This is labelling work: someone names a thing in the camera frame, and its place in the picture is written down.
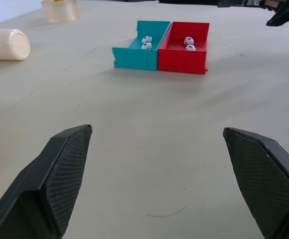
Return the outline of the translucent tape roll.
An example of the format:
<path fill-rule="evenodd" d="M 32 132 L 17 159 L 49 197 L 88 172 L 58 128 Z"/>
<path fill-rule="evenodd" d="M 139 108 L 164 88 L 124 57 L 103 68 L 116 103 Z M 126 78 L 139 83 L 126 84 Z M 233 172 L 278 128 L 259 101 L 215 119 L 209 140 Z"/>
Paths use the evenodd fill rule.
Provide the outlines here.
<path fill-rule="evenodd" d="M 78 0 L 43 0 L 41 2 L 49 23 L 64 23 L 80 17 Z"/>

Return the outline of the blue tray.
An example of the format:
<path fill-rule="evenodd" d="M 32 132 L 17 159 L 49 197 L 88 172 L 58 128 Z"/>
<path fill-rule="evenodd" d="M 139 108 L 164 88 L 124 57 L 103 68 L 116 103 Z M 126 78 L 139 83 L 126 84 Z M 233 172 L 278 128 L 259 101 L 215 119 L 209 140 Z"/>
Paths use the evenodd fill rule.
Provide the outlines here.
<path fill-rule="evenodd" d="M 137 36 L 129 47 L 114 47 L 114 67 L 134 70 L 158 70 L 158 49 L 171 26 L 170 21 L 137 21 Z M 142 49 L 142 38 L 152 37 L 152 48 Z"/>

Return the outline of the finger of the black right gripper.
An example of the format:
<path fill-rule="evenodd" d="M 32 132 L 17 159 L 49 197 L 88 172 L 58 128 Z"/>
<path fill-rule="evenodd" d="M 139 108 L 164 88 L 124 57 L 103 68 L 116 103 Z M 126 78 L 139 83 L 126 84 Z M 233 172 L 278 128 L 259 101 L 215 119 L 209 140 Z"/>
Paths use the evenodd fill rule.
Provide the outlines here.
<path fill-rule="evenodd" d="M 284 0 L 284 4 L 275 11 L 275 15 L 267 22 L 266 26 L 282 26 L 289 22 L 289 0 Z"/>
<path fill-rule="evenodd" d="M 218 0 L 218 7 L 258 7 L 259 0 Z"/>

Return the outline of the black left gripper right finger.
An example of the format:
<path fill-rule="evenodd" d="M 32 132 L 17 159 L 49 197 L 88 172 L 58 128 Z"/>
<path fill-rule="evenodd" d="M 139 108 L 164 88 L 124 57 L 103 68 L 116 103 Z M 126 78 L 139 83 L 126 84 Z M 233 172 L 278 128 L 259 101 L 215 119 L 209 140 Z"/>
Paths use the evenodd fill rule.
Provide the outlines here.
<path fill-rule="evenodd" d="M 265 239 L 289 239 L 289 153 L 274 139 L 223 130 L 241 194 Z"/>

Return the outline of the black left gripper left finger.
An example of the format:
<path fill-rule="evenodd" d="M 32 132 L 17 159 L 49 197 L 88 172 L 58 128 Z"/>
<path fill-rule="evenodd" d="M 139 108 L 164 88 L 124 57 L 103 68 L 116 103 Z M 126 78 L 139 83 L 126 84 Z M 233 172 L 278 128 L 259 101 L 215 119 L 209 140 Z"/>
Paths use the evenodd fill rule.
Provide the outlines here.
<path fill-rule="evenodd" d="M 53 137 L 0 199 L 0 239 L 62 239 L 83 180 L 90 124 Z"/>

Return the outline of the cream plastic cylinder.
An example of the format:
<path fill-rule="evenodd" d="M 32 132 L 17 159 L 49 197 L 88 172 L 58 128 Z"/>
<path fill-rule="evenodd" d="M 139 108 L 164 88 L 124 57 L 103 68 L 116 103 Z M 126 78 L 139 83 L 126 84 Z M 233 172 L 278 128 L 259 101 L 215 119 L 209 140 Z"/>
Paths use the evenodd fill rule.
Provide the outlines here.
<path fill-rule="evenodd" d="M 0 29 L 0 60 L 23 61 L 30 53 L 27 36 L 18 29 Z"/>

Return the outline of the red tray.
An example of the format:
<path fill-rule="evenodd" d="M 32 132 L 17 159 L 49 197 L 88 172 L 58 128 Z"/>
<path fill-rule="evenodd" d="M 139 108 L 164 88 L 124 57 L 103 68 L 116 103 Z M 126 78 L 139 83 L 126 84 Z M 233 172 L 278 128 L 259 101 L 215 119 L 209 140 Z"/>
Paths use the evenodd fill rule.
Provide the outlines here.
<path fill-rule="evenodd" d="M 205 74 L 209 27 L 208 22 L 172 22 L 158 49 L 158 70 Z M 194 39 L 196 51 L 185 50 L 188 36 Z"/>

